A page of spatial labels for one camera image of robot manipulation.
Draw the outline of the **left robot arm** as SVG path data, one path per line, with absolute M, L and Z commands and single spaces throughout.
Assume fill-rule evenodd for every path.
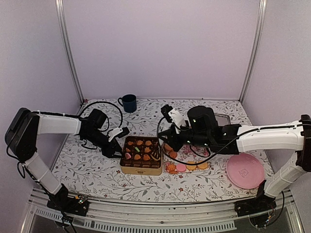
M 100 129 L 106 121 L 106 114 L 99 109 L 94 109 L 88 116 L 82 117 L 32 112 L 27 108 L 20 108 L 7 129 L 4 140 L 8 154 L 16 158 L 34 180 L 54 196 L 52 200 L 56 206 L 67 211 L 72 207 L 72 200 L 67 196 L 68 190 L 39 156 L 37 144 L 43 142 L 50 150 L 60 142 L 62 135 L 75 135 L 98 147 L 103 156 L 117 158 L 121 154 L 121 147 L 116 139 L 127 135 L 129 130 L 127 127 L 118 126 L 103 134 Z

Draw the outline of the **swirl butter cookie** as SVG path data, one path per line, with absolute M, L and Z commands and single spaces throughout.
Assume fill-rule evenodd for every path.
M 175 164 L 172 164 L 172 163 L 168 163 L 166 164 L 166 167 L 165 167 L 166 171 L 170 174 L 176 174 L 177 173 L 177 170 L 176 170 L 176 165 Z

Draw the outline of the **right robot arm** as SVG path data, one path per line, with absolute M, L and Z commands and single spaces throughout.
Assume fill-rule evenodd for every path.
M 253 150 L 294 150 L 290 160 L 266 181 L 261 182 L 251 207 L 261 212 L 284 188 L 311 170 L 311 117 L 268 126 L 230 124 L 219 126 L 212 108 L 195 106 L 188 110 L 188 119 L 169 105 L 161 108 L 169 129 L 157 132 L 158 139 L 175 151 L 184 145 L 208 148 L 213 156 L 239 154 Z

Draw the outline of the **gold cookie tin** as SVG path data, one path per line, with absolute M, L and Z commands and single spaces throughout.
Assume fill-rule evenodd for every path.
M 138 146 L 136 145 L 138 140 L 142 140 L 143 144 Z M 145 142 L 150 140 L 152 145 L 146 146 Z M 127 145 L 129 141 L 134 142 L 133 146 Z M 155 137 L 145 137 L 145 136 L 128 136 L 125 139 L 125 143 L 123 146 L 123 154 L 124 156 L 120 160 L 121 171 L 124 174 L 131 175 L 147 175 L 147 176 L 159 176 L 162 174 L 162 158 L 160 161 L 154 161 L 150 155 L 155 148 L 156 138 Z M 134 147 L 138 147 L 140 152 L 137 152 Z M 144 149 L 149 147 L 151 149 L 150 153 L 145 153 Z M 125 154 L 126 148 L 131 150 L 131 159 L 126 159 Z

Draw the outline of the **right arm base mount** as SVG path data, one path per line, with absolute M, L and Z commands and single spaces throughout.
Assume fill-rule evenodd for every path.
M 238 216 L 252 215 L 276 208 L 276 198 L 262 195 L 247 200 L 240 200 L 234 203 L 234 210 Z

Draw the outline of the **tin lid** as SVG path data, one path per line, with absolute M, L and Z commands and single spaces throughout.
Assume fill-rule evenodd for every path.
M 230 117 L 228 115 L 215 113 L 215 118 L 219 126 L 231 124 Z

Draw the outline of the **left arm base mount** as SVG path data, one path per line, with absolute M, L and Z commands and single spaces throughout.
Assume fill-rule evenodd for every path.
M 47 207 L 50 209 L 63 211 L 64 213 L 78 216 L 86 216 L 89 208 L 88 198 L 83 195 L 75 197 L 69 196 L 69 191 L 65 186 L 54 195 L 49 194 Z

